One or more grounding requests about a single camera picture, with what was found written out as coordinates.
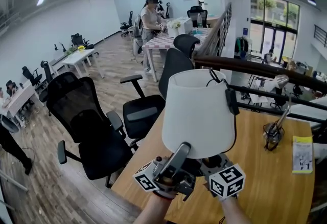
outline balcony railing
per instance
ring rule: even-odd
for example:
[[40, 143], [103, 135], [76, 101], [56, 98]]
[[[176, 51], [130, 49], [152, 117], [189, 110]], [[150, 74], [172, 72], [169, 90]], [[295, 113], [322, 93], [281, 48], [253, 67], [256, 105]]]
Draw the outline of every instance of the balcony railing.
[[324, 47], [327, 47], [327, 32], [325, 30], [315, 25], [315, 34], [313, 37], [321, 42]]

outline white t-shirt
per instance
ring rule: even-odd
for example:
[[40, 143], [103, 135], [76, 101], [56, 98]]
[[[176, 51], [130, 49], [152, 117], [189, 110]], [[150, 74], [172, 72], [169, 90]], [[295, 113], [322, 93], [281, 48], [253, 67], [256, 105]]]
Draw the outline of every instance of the white t-shirt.
[[[144, 7], [141, 11], [141, 17], [144, 15], [148, 15], [150, 17], [150, 24], [151, 25], [156, 25], [158, 21], [158, 15], [155, 10], [149, 10], [148, 7]], [[145, 23], [143, 23], [143, 26], [147, 30], [151, 30], [150, 28], [147, 27]]]
[[5, 103], [6, 103], [6, 99], [5, 98], [0, 98], [0, 114], [6, 116], [7, 115], [7, 110], [2, 107]]

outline checkered tablecloth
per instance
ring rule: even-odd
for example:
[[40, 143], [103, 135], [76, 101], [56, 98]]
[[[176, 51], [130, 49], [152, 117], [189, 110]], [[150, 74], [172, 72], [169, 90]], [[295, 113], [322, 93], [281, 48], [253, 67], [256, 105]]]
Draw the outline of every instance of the checkered tablecloth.
[[[201, 42], [200, 44], [195, 44], [195, 50], [198, 50], [205, 39], [208, 37], [209, 28], [200, 28], [198, 29], [202, 34], [195, 34]], [[170, 38], [168, 33], [160, 33], [158, 36], [147, 42], [143, 45], [145, 49], [170, 49], [174, 48], [174, 38]]]

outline plastic bottle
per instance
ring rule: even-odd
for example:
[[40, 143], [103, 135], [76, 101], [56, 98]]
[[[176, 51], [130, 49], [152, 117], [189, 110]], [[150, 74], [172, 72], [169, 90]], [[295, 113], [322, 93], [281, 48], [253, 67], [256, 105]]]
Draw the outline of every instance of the plastic bottle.
[[203, 27], [203, 23], [202, 23], [202, 17], [201, 14], [198, 14], [198, 28], [202, 28]]

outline flower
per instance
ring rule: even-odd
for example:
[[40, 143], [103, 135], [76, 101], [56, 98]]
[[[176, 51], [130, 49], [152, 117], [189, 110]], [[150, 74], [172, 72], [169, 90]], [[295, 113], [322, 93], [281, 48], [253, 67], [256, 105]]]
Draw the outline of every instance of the flower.
[[172, 20], [172, 21], [168, 22], [167, 26], [168, 26], [168, 28], [171, 28], [171, 29], [178, 29], [182, 25], [181, 25], [179, 20], [175, 19], [175, 20]]

